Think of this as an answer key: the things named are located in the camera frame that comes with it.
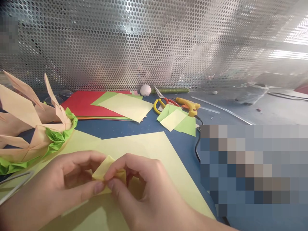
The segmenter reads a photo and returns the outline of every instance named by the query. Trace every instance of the glue gun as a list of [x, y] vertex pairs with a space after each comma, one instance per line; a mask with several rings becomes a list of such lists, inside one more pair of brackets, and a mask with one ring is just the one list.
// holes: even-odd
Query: glue gun
[[177, 103], [182, 104], [184, 108], [187, 108], [189, 110], [188, 116], [195, 117], [197, 115], [197, 110], [200, 107], [200, 104], [194, 103], [192, 101], [189, 101], [187, 99], [183, 98], [173, 98]]

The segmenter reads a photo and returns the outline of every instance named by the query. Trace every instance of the scissors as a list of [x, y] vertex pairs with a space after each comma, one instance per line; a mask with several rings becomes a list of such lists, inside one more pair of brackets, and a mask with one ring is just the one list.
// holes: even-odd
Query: scissors
[[163, 94], [162, 94], [155, 86], [154, 86], [154, 88], [155, 88], [155, 91], [156, 91], [156, 93], [157, 93], [157, 95], [158, 95], [158, 97], [159, 97], [159, 99], [155, 100], [154, 105], [153, 105], [154, 111], [155, 111], [157, 114], [160, 114], [160, 111], [156, 108], [157, 102], [160, 102], [162, 108], [165, 108], [165, 106], [166, 106], [167, 104], [169, 104], [169, 102], [173, 103], [173, 104], [174, 104], [175, 106], [177, 106], [177, 107], [180, 106], [180, 105], [178, 105], [176, 102], [174, 102], [173, 100], [167, 99], [166, 97], [164, 97]]

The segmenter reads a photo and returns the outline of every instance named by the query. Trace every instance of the hand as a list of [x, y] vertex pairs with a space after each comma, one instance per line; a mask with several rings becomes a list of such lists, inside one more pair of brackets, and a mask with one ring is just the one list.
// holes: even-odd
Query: hand
[[[141, 200], [136, 200], [122, 181], [113, 178], [122, 168], [128, 179], [135, 176], [145, 182]], [[234, 230], [191, 208], [159, 160], [127, 153], [110, 166], [105, 180], [131, 231]]]
[[54, 158], [0, 207], [0, 230], [39, 230], [63, 212], [103, 191], [101, 181], [92, 181], [106, 156], [79, 151]]

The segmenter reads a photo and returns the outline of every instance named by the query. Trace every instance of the metal mesh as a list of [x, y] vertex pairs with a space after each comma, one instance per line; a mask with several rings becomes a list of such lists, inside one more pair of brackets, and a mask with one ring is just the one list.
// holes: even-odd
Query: metal mesh
[[0, 67], [36, 90], [192, 90], [307, 78], [307, 0], [10, 0], [19, 51]]

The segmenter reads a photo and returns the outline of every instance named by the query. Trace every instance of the foam ball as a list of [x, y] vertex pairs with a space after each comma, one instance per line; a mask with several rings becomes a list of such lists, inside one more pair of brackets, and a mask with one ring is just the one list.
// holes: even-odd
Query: foam ball
[[143, 85], [141, 88], [140, 88], [140, 94], [142, 96], [149, 96], [149, 94], [151, 94], [151, 87], [147, 84]]

